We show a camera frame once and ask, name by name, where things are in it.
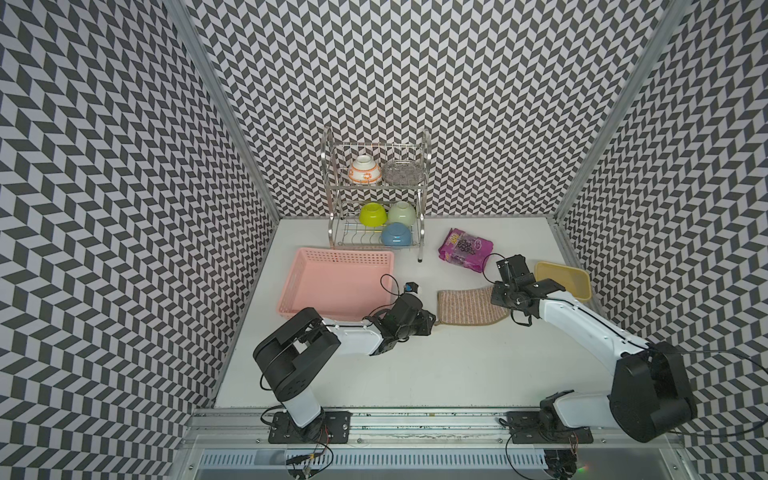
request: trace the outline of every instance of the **pink basket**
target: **pink basket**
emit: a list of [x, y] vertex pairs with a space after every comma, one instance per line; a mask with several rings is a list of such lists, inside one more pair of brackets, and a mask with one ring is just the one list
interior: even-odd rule
[[[395, 254], [302, 247], [296, 252], [277, 312], [291, 318], [302, 308], [339, 322], [359, 322], [377, 306], [392, 302], [379, 280], [392, 272]], [[394, 292], [392, 278], [384, 286]]]

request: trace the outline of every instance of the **wire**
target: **wire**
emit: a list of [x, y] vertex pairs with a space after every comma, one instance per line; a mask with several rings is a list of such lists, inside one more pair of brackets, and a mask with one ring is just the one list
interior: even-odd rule
[[327, 444], [327, 443], [322, 443], [322, 442], [318, 442], [318, 443], [319, 443], [319, 444], [321, 444], [322, 446], [324, 446], [324, 447], [326, 448], [326, 450], [328, 450], [329, 452], [331, 452], [331, 460], [330, 460], [330, 462], [328, 462], [328, 464], [327, 464], [327, 465], [323, 466], [323, 467], [322, 467], [320, 470], [318, 470], [316, 473], [313, 473], [312, 475], [310, 475], [310, 478], [312, 478], [312, 477], [313, 477], [313, 476], [315, 476], [315, 475], [318, 475], [320, 472], [322, 472], [322, 471], [323, 471], [323, 470], [325, 470], [326, 468], [328, 468], [328, 467], [330, 467], [331, 465], [333, 465], [333, 460], [334, 460], [334, 458], [335, 458], [335, 455], [333, 454], [333, 449], [331, 449], [331, 448], [328, 446], [328, 444]]
[[528, 323], [520, 323], [519, 321], [515, 320], [515, 317], [513, 315], [510, 315], [509, 318], [511, 318], [512, 321], [517, 323], [519, 326], [531, 326], [531, 325], [533, 325], [533, 321], [531, 320], [531, 318], [532, 318], [531, 315], [528, 315]]
[[[331, 434], [328, 432], [328, 425], [326, 425], [326, 442], [327, 443], [331, 443]], [[325, 448], [323, 449], [323, 451], [320, 454], [321, 455], [324, 454], [327, 449], [328, 449], [328, 445], [325, 445]]]
[[[385, 277], [385, 276], [388, 276], [389, 278], [391, 278], [391, 279], [392, 279], [392, 280], [395, 282], [395, 286], [397, 286], [397, 292], [398, 292], [398, 293], [392, 293], [392, 292], [390, 292], [390, 291], [387, 289], [387, 287], [385, 287], [385, 286], [384, 286], [384, 277]], [[402, 295], [402, 294], [400, 293], [400, 284], [397, 282], [397, 279], [396, 279], [394, 276], [392, 276], [392, 275], [389, 275], [388, 273], [385, 273], [385, 274], [383, 274], [383, 275], [382, 275], [382, 277], [381, 277], [381, 278], [379, 278], [379, 285], [381, 285], [381, 286], [382, 286], [382, 288], [383, 288], [383, 289], [384, 289], [384, 290], [385, 290], [385, 291], [386, 291], [388, 294], [390, 294], [390, 295], [394, 295], [394, 296], [400, 296], [400, 295]]]
[[509, 441], [510, 440], [512, 440], [512, 434], [509, 434], [509, 438], [507, 439], [507, 445], [504, 445], [504, 455], [507, 455], [507, 462], [509, 462], [509, 466], [512, 467], [512, 470], [514, 470], [516, 474], [520, 475], [522, 478], [525, 478], [525, 480], [534, 480], [533, 478], [526, 477], [522, 473], [518, 472], [518, 470], [515, 468], [515, 464], [512, 463], [512, 459], [509, 458]]
[[[534, 300], [555, 300], [555, 301], [558, 301], [558, 302], [567, 303], [568, 305], [575, 306], [576, 308], [578, 308], [578, 306], [574, 305], [573, 303], [568, 302], [567, 300], [559, 299], [559, 298], [537, 298], [537, 299], [534, 299]], [[621, 338], [625, 342], [629, 343], [630, 345], [632, 345], [634, 347], [637, 347], [638, 349], [649, 349], [649, 350], [652, 350], [654, 352], [658, 352], [658, 350], [656, 350], [650, 343], [647, 346], [639, 346], [636, 343], [633, 343], [630, 340], [627, 340], [627, 337], [621, 335], [616, 330], [610, 328], [608, 325], [606, 325], [605, 322], [603, 322], [602, 320], [597, 318], [595, 315], [592, 315], [588, 310], [584, 310], [584, 309], [581, 309], [581, 308], [579, 308], [579, 310], [581, 312], [584, 312], [587, 315], [591, 316], [593, 319], [597, 320], [598, 322], [600, 322], [603, 326], [608, 328], [611, 332], [615, 333], [616, 336], [618, 336], [619, 338]], [[768, 369], [766, 369], [766, 367], [764, 367], [763, 365], [761, 365], [757, 361], [752, 360], [749, 356], [744, 355], [744, 354], [739, 353], [739, 352], [731, 352], [730, 350], [682, 350], [679, 347], [675, 347], [675, 348], [677, 349], [676, 353], [679, 353], [681, 355], [695, 355], [695, 354], [698, 354], [698, 353], [729, 353], [730, 355], [739, 357], [742, 360], [746, 360], [747, 362], [751, 362], [757, 368], [763, 370], [766, 373], [766, 375], [768, 375]], [[670, 433], [677, 433], [678, 435], [688, 435], [688, 436], [692, 436], [692, 437], [702, 437], [702, 438], [705, 438], [705, 439], [723, 439], [723, 438], [727, 438], [727, 437], [737, 437], [737, 436], [741, 436], [741, 435], [744, 435], [744, 434], [747, 434], [747, 433], [750, 433], [750, 432], [754, 432], [755, 430], [764, 427], [765, 424], [768, 424], [768, 417], [766, 417], [763, 420], [760, 420], [758, 423], [753, 425], [752, 428], [750, 428], [750, 429], [746, 429], [746, 430], [742, 430], [740, 432], [734, 432], [734, 433], [723, 433], [723, 434], [688, 433], [688, 432], [680, 432], [678, 430], [670, 430]]]
[[[576, 443], [571, 442], [571, 437], [576, 440]], [[568, 443], [571, 444], [571, 453], [573, 453], [578, 460], [578, 435], [574, 433], [573, 435], [568, 436]]]
[[268, 409], [266, 409], [263, 412], [261, 412], [261, 415], [259, 415], [259, 420], [261, 420], [261, 422], [264, 425], [268, 426], [268, 427], [273, 426], [274, 424], [272, 422], [268, 422], [267, 420], [264, 419], [264, 414], [267, 413], [267, 412], [271, 412], [272, 410], [277, 410], [277, 409], [281, 409], [281, 408], [283, 408], [283, 404], [282, 403], [279, 404], [279, 405], [275, 405], [274, 407], [269, 407]]
[[[683, 353], [685, 355], [695, 355], [697, 353], [729, 353], [733, 356], [737, 356], [742, 360], [746, 360], [748, 362], [753, 363], [757, 366], [757, 368], [763, 370], [768, 375], [768, 369], [766, 367], [760, 365], [755, 360], [752, 360], [749, 356], [746, 356], [742, 353], [737, 352], [731, 352], [729, 350], [681, 350], [679, 353]], [[688, 433], [688, 432], [679, 432], [677, 430], [671, 430], [670, 433], [677, 433], [679, 435], [689, 435], [692, 437], [704, 437], [705, 439], [718, 439], [718, 438], [727, 438], [727, 437], [737, 437], [744, 435], [749, 432], [754, 432], [757, 429], [762, 428], [765, 426], [765, 424], [768, 423], [768, 417], [766, 417], [763, 420], [760, 420], [758, 423], [756, 423], [751, 429], [742, 430], [741, 432], [734, 432], [734, 433], [723, 433], [723, 434], [714, 434], [714, 433]]]
[[[489, 253], [488, 255], [486, 255], [486, 256], [485, 256], [485, 258], [484, 258], [484, 259], [482, 259], [482, 275], [483, 275], [483, 276], [485, 276], [485, 263], [486, 263], [486, 262], [488, 262], [488, 258], [489, 258], [491, 255], [499, 255], [499, 256], [500, 256], [501, 258], [503, 258], [504, 260], [507, 260], [507, 257], [505, 257], [504, 255], [501, 255], [500, 253]], [[485, 276], [485, 279], [486, 279], [488, 282], [491, 282], [491, 283], [496, 283], [496, 282], [492, 282], [492, 281], [491, 281], [491, 279], [489, 279], [489, 278], [488, 278], [488, 277], [486, 277], [486, 276]]]

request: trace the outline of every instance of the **yellow-green bowl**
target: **yellow-green bowl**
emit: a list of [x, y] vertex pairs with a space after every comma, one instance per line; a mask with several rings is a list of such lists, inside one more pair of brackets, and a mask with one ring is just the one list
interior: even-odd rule
[[360, 211], [360, 223], [366, 227], [381, 227], [386, 223], [386, 210], [381, 205], [371, 202]]

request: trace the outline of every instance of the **white table surface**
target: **white table surface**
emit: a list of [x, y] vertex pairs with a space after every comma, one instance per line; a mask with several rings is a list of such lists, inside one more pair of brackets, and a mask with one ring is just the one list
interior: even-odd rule
[[[327, 220], [282, 220], [244, 320], [216, 399], [217, 408], [277, 404], [259, 388], [253, 350], [285, 323], [276, 305], [298, 247], [328, 247]], [[428, 218], [424, 261], [417, 249], [395, 252], [395, 277], [419, 284], [424, 308], [437, 312], [438, 290], [487, 286], [482, 275], [438, 258], [449, 229], [494, 242], [505, 256], [520, 253], [533, 271], [539, 260], [563, 263], [545, 218]], [[486, 274], [498, 279], [494, 264]], [[520, 313], [517, 321], [524, 321]], [[537, 406], [566, 389], [610, 390], [611, 376], [571, 337], [534, 319], [532, 327], [509, 318], [490, 326], [437, 325], [431, 336], [413, 336], [379, 356], [333, 356], [311, 385], [326, 407]]]

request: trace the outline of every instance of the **oven mitt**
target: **oven mitt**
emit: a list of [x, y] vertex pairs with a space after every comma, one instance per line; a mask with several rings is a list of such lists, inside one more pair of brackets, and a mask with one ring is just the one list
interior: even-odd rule
[[493, 286], [437, 292], [437, 320], [444, 325], [491, 325], [509, 316], [509, 309], [491, 304]]

